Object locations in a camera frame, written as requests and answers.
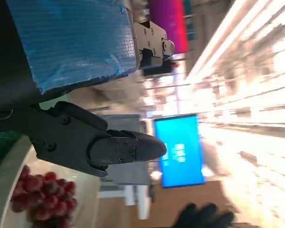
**blue cloth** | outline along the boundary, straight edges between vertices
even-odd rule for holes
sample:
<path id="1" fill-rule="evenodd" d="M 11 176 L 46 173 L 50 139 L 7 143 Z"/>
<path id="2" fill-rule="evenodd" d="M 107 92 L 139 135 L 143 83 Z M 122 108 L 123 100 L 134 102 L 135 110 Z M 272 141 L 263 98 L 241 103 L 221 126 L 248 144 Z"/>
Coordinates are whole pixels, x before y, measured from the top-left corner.
<path id="1" fill-rule="evenodd" d="M 135 68 L 131 23 L 114 0 L 7 0 L 42 93 Z"/>

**magenta sign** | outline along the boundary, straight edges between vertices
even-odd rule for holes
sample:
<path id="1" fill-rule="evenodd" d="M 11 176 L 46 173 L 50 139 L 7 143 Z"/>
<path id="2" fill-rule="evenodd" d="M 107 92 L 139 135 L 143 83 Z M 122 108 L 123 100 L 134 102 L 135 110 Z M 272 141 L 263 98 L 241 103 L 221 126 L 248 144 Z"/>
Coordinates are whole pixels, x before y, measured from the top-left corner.
<path id="1" fill-rule="evenodd" d="M 188 51 L 182 0 L 149 0 L 152 21 L 166 30 L 175 44 L 175 53 Z"/>

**hand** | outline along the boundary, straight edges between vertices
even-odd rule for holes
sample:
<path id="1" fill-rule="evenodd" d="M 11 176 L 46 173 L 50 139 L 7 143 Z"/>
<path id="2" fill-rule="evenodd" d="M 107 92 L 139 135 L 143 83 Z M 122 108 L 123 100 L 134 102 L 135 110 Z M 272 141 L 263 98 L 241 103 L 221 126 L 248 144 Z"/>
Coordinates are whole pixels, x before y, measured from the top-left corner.
<path id="1" fill-rule="evenodd" d="M 231 226 L 234 214 L 230 211 L 216 214 L 217 206 L 213 203 L 198 209 L 194 203 L 182 210 L 172 228 L 227 228 Z"/>

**monitor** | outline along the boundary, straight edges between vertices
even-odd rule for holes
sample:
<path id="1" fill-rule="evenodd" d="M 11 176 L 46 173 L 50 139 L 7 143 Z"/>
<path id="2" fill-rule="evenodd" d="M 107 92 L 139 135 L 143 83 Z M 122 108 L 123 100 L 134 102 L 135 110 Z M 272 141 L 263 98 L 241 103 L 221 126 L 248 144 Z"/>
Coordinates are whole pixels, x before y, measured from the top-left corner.
<path id="1" fill-rule="evenodd" d="M 203 184 L 202 147 L 195 114 L 154 120 L 155 137 L 167 153 L 159 159 L 163 187 Z"/>

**grape cluster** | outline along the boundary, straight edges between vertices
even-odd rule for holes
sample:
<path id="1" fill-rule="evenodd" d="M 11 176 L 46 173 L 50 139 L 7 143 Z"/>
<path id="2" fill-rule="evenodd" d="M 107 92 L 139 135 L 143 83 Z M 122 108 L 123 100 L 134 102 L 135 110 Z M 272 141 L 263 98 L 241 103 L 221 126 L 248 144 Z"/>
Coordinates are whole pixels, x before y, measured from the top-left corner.
<path id="1" fill-rule="evenodd" d="M 30 175 L 24 166 L 11 197 L 15 213 L 27 211 L 33 228 L 69 228 L 77 206 L 74 182 L 58 179 L 56 173 Z"/>

